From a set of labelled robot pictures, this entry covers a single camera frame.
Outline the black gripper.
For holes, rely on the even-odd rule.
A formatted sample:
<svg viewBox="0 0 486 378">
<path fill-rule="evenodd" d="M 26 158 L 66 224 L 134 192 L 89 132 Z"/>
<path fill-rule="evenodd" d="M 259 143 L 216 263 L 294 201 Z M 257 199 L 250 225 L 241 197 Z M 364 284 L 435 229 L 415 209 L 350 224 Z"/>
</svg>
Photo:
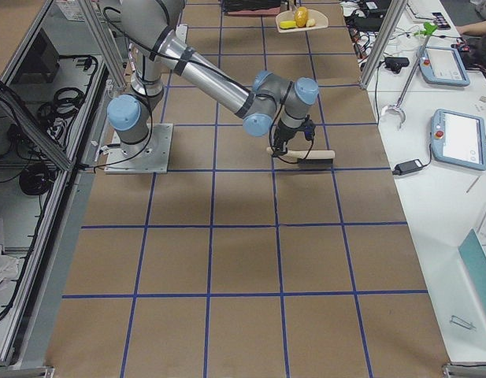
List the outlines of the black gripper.
<svg viewBox="0 0 486 378">
<path fill-rule="evenodd" d="M 301 124 L 297 124 L 292 127 L 287 125 L 283 120 L 278 121 L 271 144 L 273 157 L 281 157 L 288 152 L 288 143 L 295 137 L 301 126 Z"/>
</svg>

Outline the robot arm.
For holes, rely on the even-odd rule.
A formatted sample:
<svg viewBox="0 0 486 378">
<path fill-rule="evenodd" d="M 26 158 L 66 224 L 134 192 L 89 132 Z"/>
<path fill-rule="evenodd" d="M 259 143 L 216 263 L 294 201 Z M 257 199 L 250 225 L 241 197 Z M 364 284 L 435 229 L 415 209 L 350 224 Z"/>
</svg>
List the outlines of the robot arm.
<svg viewBox="0 0 486 378">
<path fill-rule="evenodd" d="M 268 149 L 273 157 L 329 158 L 328 151 L 288 149 L 299 132 L 308 141 L 314 140 L 309 110 L 317 100 L 317 82 L 306 77 L 286 80 L 261 71 L 252 88 L 245 88 L 179 39 L 175 27 L 184 7 L 183 1 L 121 2 L 116 28 L 137 49 L 132 90 L 143 97 L 161 97 L 161 69 L 167 67 L 241 118 L 248 134 L 263 136 L 273 131 Z"/>
</svg>

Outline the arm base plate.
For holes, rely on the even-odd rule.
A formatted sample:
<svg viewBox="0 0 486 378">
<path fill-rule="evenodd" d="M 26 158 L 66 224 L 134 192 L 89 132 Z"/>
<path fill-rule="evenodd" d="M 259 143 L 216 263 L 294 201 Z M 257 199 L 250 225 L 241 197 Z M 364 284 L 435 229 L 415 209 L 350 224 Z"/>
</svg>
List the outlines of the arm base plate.
<svg viewBox="0 0 486 378">
<path fill-rule="evenodd" d="M 166 174 L 173 138 L 173 124 L 147 124 L 151 129 L 151 139 L 146 137 L 134 146 L 120 141 L 117 132 L 113 133 L 104 171 L 107 174 Z"/>
</svg>

